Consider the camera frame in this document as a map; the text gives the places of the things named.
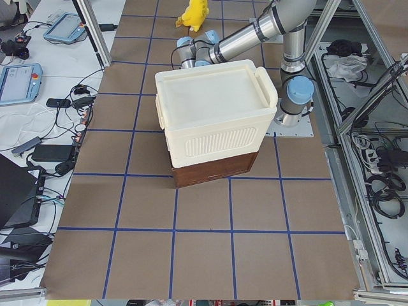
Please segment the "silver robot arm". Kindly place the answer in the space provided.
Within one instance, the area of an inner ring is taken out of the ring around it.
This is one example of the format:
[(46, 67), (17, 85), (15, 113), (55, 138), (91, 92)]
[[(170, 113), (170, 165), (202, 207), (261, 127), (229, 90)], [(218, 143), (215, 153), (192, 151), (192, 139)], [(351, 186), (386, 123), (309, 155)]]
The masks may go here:
[(195, 38), (183, 36), (177, 40), (174, 51), (182, 69), (208, 66), (228, 62), (281, 35), (284, 50), (280, 70), (297, 75), (307, 65), (305, 29), (315, 5), (315, 1), (270, 1), (260, 16), (227, 37), (221, 39), (212, 29)]

